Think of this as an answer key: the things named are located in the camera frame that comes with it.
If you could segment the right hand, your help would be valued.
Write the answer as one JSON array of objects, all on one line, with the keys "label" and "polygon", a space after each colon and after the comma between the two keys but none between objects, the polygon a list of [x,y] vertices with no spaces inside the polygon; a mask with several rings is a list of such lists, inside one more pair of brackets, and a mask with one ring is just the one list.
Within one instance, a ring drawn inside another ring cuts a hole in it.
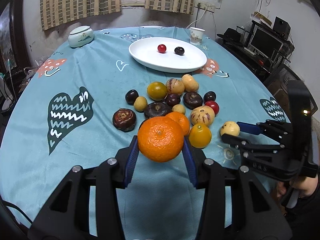
[{"label": "right hand", "polygon": [[[290,185],[297,189],[300,192],[300,197],[309,197],[311,196],[317,189],[318,186],[318,176],[315,178],[310,177],[299,177],[296,180],[292,180]],[[277,183],[277,197],[281,198],[286,194],[286,188],[283,182]]]}]

